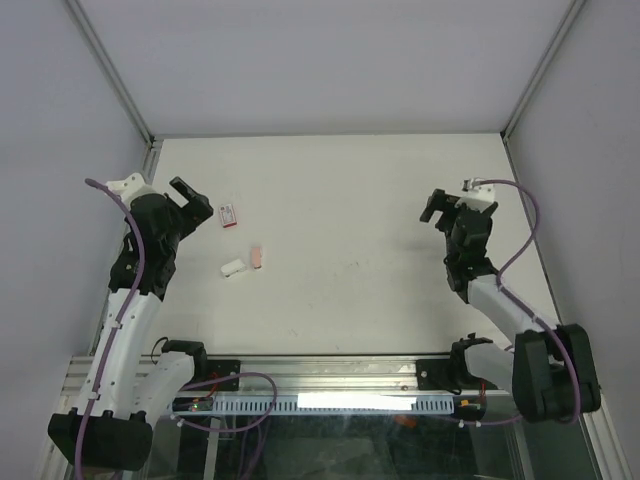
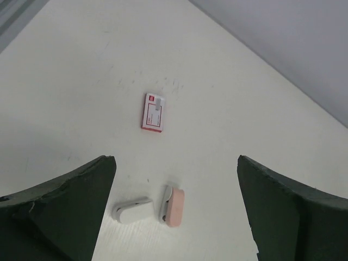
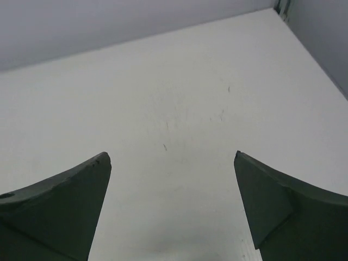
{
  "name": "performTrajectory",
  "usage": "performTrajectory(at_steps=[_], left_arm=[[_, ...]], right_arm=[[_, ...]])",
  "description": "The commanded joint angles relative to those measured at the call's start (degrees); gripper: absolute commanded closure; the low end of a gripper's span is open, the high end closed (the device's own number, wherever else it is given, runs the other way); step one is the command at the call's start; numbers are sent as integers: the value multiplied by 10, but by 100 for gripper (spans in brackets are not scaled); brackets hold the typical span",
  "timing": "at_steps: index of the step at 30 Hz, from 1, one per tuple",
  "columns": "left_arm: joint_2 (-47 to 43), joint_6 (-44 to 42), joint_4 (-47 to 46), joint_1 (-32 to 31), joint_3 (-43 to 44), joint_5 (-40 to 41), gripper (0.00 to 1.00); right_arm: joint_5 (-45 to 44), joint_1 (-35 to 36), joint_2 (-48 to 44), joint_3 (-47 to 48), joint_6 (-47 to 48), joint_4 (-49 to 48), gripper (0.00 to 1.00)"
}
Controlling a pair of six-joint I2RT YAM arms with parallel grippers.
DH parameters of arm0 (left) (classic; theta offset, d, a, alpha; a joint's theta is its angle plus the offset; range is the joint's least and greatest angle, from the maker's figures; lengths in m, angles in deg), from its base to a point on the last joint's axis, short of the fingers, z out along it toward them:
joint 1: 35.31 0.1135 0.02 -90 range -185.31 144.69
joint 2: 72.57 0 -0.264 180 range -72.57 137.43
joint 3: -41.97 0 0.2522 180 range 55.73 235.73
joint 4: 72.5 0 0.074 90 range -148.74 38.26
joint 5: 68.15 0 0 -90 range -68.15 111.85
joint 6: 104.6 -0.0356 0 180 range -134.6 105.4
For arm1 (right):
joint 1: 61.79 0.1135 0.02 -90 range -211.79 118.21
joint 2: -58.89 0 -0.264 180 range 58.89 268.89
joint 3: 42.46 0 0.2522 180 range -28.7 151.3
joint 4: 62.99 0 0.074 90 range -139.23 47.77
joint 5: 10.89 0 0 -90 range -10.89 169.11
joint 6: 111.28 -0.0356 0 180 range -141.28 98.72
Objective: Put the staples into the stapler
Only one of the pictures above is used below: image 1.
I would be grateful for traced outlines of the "white mini stapler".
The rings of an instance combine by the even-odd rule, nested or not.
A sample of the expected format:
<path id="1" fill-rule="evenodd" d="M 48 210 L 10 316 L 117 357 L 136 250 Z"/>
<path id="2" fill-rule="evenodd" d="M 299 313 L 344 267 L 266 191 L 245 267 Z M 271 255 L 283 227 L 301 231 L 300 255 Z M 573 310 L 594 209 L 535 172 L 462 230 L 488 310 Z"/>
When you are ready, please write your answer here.
<path id="1" fill-rule="evenodd" d="M 232 260 L 220 267 L 221 275 L 225 279 L 229 279 L 237 274 L 247 270 L 247 265 L 242 259 Z"/>

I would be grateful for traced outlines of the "pink mini stapler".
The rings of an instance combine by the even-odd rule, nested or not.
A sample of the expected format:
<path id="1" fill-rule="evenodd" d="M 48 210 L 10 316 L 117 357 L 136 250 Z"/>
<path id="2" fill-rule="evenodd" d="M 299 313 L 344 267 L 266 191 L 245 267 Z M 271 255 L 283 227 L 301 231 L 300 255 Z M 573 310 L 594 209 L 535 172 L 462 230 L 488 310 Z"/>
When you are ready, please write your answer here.
<path id="1" fill-rule="evenodd" d="M 263 251 L 260 246 L 254 246 L 250 251 L 251 266 L 254 270 L 263 268 Z"/>

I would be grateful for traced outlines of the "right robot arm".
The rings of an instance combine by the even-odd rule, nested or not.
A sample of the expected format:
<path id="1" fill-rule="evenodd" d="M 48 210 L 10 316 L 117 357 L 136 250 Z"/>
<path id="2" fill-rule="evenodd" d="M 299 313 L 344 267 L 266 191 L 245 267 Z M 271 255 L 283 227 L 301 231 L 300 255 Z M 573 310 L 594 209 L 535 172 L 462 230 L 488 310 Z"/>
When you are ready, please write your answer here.
<path id="1" fill-rule="evenodd" d="M 552 326 L 505 283 L 487 245 L 493 230 L 496 180 L 469 179 L 462 192 L 436 189 L 420 220 L 444 235 L 447 282 L 452 292 L 487 317 L 509 348 L 470 334 L 454 342 L 447 363 L 424 373 L 434 386 L 459 395 L 492 384 L 511 394 L 520 418 L 573 423 L 600 409 L 601 390 L 586 330 Z"/>

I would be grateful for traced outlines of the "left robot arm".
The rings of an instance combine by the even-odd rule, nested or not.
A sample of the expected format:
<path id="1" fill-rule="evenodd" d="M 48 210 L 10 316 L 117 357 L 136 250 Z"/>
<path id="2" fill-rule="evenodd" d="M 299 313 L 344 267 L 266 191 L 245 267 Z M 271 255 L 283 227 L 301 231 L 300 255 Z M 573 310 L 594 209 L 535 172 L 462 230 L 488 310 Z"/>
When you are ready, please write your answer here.
<path id="1" fill-rule="evenodd" d="M 181 241 L 214 214 L 209 199 L 180 177 L 170 186 L 176 203 L 141 174 L 102 184 L 123 212 L 128 232 L 110 270 L 107 311 L 88 374 L 74 406 L 52 415 L 48 435 L 73 465 L 74 475 L 138 471 L 146 463 L 157 422 L 183 386 L 198 388 L 209 377 L 203 343 L 171 340 L 144 379 L 138 367 L 144 342 L 176 271 Z"/>

